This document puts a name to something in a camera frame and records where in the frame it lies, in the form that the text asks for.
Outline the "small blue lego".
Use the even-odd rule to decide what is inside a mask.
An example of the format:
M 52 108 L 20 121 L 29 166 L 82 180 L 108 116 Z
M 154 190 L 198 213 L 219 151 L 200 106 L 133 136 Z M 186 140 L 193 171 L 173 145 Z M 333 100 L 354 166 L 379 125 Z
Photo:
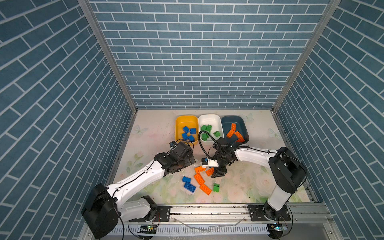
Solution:
M 182 181 L 184 182 L 184 183 L 191 183 L 191 178 L 188 178 L 188 177 L 183 177 L 182 178 Z

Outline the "orange lego vertical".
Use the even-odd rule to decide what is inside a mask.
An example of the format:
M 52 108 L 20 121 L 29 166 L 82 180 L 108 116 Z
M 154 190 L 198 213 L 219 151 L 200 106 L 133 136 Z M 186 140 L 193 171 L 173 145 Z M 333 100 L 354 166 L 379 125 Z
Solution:
M 231 130 L 235 132 L 236 129 L 237 129 L 236 123 L 231 123 Z

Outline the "orange lego bottom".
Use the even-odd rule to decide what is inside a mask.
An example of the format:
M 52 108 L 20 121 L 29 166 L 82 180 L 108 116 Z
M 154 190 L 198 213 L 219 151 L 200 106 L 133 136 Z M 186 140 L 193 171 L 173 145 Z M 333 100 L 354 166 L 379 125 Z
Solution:
M 208 196 L 211 194 L 212 190 L 207 187 L 205 184 L 201 184 L 200 185 L 200 189 L 205 193 L 207 194 Z

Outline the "orange lego horizontal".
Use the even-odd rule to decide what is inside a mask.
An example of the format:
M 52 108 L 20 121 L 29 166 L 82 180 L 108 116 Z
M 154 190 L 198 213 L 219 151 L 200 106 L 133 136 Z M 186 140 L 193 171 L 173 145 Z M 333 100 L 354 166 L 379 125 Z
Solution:
M 235 135 L 238 138 L 236 140 L 236 142 L 239 142 L 239 143 L 244 143 L 245 142 L 245 139 L 244 139 L 243 135 L 240 132 L 236 131 Z

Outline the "orange lego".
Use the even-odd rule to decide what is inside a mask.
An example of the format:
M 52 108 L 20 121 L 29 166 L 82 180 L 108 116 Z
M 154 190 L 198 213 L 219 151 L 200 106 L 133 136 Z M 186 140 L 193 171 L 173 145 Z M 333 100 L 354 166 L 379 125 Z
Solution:
M 195 172 L 196 172 L 196 173 L 201 173 L 201 172 L 204 172 L 205 170 L 206 170 L 206 168 L 203 168 L 203 167 L 201 167 L 201 166 L 195 168 Z
M 205 180 L 203 179 L 203 177 L 201 176 L 200 173 L 197 173 L 194 175 L 194 178 L 195 180 L 197 181 L 197 183 L 201 186 L 205 183 Z
M 201 184 L 200 185 L 200 189 L 205 193 L 207 194 L 208 196 L 211 194 L 212 190 L 207 187 L 205 184 Z
M 206 170 L 207 176 L 210 177 L 214 173 L 214 171 L 215 171 L 214 168 L 210 168 L 210 169 Z
M 230 130 L 230 131 L 227 133 L 227 137 L 230 139 L 234 134 L 235 134 L 235 131 L 234 131 L 234 130 Z

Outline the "large blue lego bottom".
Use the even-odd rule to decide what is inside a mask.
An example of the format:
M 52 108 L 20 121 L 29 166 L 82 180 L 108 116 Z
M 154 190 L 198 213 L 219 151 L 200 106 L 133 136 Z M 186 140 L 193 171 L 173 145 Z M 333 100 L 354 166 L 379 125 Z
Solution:
M 194 193 L 196 191 L 196 187 L 194 185 L 192 185 L 191 183 L 185 183 L 184 188 L 191 193 Z

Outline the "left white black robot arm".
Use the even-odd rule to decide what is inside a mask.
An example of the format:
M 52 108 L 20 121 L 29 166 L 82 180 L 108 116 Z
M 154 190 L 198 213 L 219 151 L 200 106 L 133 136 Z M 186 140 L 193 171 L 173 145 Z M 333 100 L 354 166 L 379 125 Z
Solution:
M 140 219 L 152 221 L 157 205 L 144 196 L 137 201 L 131 197 L 163 177 L 174 174 L 196 162 L 193 149 L 183 142 L 171 142 L 170 150 L 158 153 L 154 159 L 129 177 L 104 186 L 93 187 L 81 214 L 96 239 L 109 234 L 118 223 Z

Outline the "green lego bottom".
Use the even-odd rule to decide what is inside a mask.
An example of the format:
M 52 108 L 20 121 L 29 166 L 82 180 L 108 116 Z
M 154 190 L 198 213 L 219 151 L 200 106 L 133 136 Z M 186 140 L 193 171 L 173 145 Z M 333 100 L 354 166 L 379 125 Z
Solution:
M 220 191 L 220 185 L 217 184 L 217 183 L 214 183 L 214 186 L 213 186 L 213 191 L 218 193 Z

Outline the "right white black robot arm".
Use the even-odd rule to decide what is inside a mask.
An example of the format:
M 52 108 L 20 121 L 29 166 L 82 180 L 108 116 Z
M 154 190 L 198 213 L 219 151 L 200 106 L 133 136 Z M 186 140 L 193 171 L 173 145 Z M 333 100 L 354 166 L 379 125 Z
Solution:
M 302 164 L 292 151 L 286 147 L 278 150 L 263 150 L 243 145 L 243 143 L 229 143 L 220 137 L 214 140 L 213 149 L 216 152 L 210 156 L 203 147 L 201 135 L 213 138 L 207 131 L 198 134 L 199 145 L 206 155 L 207 161 L 217 162 L 214 166 L 212 178 L 223 177 L 227 167 L 236 161 L 248 162 L 270 169 L 275 187 L 263 206 L 263 214 L 270 221 L 277 220 L 291 196 L 304 184 L 308 177 L 307 167 Z

